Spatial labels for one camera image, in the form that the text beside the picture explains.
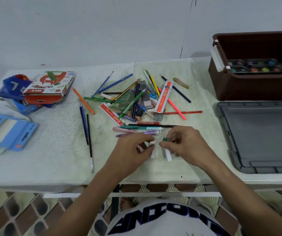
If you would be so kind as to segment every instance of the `box handle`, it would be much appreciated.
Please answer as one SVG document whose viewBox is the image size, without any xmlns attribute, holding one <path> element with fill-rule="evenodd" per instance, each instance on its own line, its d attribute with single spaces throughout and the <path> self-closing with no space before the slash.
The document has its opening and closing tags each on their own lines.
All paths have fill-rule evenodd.
<svg viewBox="0 0 282 236">
<path fill-rule="evenodd" d="M 212 55 L 212 59 L 215 63 L 215 67 L 217 68 L 218 72 L 221 72 L 224 70 L 224 63 L 221 59 L 220 53 L 218 51 L 218 47 L 217 45 L 214 45 L 213 49 L 211 49 L 211 55 Z"/>
</svg>

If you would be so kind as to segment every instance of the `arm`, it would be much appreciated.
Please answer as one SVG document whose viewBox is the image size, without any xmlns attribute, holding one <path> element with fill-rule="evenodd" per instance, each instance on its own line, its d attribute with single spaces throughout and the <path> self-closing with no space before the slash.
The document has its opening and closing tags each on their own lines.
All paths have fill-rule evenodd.
<svg viewBox="0 0 282 236">
<path fill-rule="evenodd" d="M 168 132 L 167 139 L 160 146 L 208 174 L 247 235 L 282 235 L 282 217 L 229 170 L 198 130 L 176 126 Z"/>
<path fill-rule="evenodd" d="M 154 138 L 143 133 L 119 138 L 104 167 L 46 235 L 87 236 L 103 202 L 115 186 L 151 156 L 154 145 L 147 148 L 145 141 L 154 141 Z"/>
</svg>

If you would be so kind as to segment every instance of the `person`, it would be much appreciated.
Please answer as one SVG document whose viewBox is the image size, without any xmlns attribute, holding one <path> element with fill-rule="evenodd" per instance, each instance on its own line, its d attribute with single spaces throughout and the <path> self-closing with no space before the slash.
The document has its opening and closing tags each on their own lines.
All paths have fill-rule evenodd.
<svg viewBox="0 0 282 236">
<path fill-rule="evenodd" d="M 282 235 L 282 217 L 229 170 L 198 130 L 176 126 L 167 139 L 159 145 L 208 174 L 246 235 Z M 151 156 L 155 146 L 145 144 L 151 141 L 153 136 L 143 133 L 119 138 L 103 168 L 47 235 L 86 236 L 108 195 Z M 214 218 L 179 202 L 156 199 L 131 208 L 124 200 L 120 205 L 123 211 L 111 221 L 107 235 L 229 235 Z"/>
</svg>

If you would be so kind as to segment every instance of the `shirt with black lettering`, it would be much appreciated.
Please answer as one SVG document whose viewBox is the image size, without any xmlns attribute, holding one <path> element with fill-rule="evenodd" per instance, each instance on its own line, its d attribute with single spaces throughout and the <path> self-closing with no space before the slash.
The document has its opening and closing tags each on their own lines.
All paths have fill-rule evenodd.
<svg viewBox="0 0 282 236">
<path fill-rule="evenodd" d="M 229 236 L 211 215 L 164 199 L 145 201 L 117 214 L 106 235 Z"/>
</svg>

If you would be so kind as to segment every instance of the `foot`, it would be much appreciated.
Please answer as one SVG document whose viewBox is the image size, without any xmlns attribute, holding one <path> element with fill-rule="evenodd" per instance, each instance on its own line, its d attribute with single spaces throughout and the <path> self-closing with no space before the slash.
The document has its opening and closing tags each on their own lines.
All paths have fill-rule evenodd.
<svg viewBox="0 0 282 236">
<path fill-rule="evenodd" d="M 128 210 L 128 209 L 131 209 L 133 207 L 134 206 L 133 206 L 131 200 L 129 200 L 126 197 L 120 198 L 120 210 L 121 211 Z"/>
</svg>

